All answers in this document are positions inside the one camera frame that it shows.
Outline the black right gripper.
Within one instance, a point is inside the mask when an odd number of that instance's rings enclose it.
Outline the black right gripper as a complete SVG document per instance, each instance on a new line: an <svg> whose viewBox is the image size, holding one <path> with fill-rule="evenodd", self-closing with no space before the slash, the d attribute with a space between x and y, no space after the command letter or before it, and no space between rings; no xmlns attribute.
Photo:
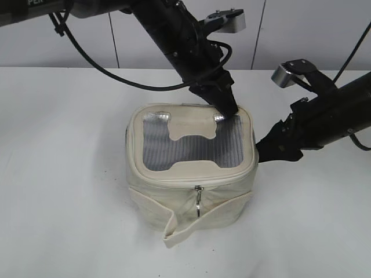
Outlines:
<svg viewBox="0 0 371 278"><path fill-rule="evenodd" d="M286 120L274 124L269 133L256 144L260 163L297 162L303 157L303 150L322 149L317 143L305 138L303 122L308 103L308 98L301 98L291 104L292 111Z"/></svg>

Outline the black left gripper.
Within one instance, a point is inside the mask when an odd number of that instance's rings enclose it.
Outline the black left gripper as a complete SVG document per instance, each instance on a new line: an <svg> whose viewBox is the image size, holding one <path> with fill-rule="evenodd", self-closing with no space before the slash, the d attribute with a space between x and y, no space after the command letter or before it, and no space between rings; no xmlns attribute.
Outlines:
<svg viewBox="0 0 371 278"><path fill-rule="evenodd" d="M190 92L214 106L225 118L230 118L238 112L238 105L232 92L234 80L229 72L221 72L215 78L211 78L229 61L233 51L227 43L214 43L214 45L227 50L218 65L188 82L177 85L176 89L190 87Z"/></svg>

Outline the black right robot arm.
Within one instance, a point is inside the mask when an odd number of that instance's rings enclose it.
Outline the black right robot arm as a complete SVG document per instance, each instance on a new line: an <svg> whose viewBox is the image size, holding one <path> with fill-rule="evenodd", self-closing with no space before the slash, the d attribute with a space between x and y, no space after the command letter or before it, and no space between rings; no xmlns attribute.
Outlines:
<svg viewBox="0 0 371 278"><path fill-rule="evenodd" d="M296 162L304 150L320 150L344 137L361 150L370 150L355 135L370 127L370 74L290 107L286 120L277 122L256 144L260 163Z"/></svg>

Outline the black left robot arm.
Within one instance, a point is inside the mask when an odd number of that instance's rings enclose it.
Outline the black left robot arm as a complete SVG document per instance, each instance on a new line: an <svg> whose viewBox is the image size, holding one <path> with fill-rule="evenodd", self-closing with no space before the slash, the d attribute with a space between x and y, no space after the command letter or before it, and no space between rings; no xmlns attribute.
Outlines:
<svg viewBox="0 0 371 278"><path fill-rule="evenodd" d="M134 15L179 74L181 84L155 87L132 82L107 71L87 55L67 26L69 16L85 19L114 11ZM152 92L188 87L224 117L230 118L238 112L232 93L234 81L223 68L232 55L232 47L211 41L208 36L217 31L238 32L237 20L244 19L242 9L214 12L198 21L183 1L1 1L2 26L44 15L51 19L55 32L66 35L80 55L104 75Z"/></svg>

